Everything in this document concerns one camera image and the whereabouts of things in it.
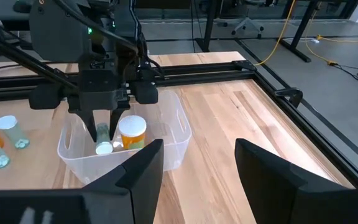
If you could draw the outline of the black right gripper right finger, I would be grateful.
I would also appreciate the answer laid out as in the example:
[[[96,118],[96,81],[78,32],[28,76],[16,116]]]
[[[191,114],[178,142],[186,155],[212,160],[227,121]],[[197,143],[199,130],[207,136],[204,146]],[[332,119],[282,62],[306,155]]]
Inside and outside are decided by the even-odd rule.
[[[358,189],[348,189],[236,139],[239,178],[257,223],[358,223]]]

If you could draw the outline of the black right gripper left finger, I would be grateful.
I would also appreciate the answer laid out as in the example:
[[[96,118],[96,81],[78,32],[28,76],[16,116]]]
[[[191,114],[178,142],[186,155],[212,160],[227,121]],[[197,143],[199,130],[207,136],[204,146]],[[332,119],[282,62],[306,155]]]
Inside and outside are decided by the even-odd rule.
[[[163,158],[156,139],[80,189],[0,190],[0,223],[152,223]]]

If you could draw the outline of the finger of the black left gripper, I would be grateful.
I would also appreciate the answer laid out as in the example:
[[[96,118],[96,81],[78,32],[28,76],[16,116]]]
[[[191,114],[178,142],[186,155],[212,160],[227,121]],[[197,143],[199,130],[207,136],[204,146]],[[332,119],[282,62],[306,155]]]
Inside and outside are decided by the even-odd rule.
[[[56,109],[64,98],[68,102],[68,112],[81,118],[92,140],[96,142],[93,112],[81,104],[80,95],[74,90],[58,84],[37,85],[29,94],[29,105],[33,110]]]
[[[109,137],[111,139],[114,137],[121,115],[131,108],[129,95],[134,95],[135,100],[143,105],[158,102],[158,91],[153,82],[130,82],[121,90],[121,93],[122,96],[117,101],[117,107],[110,111]]]

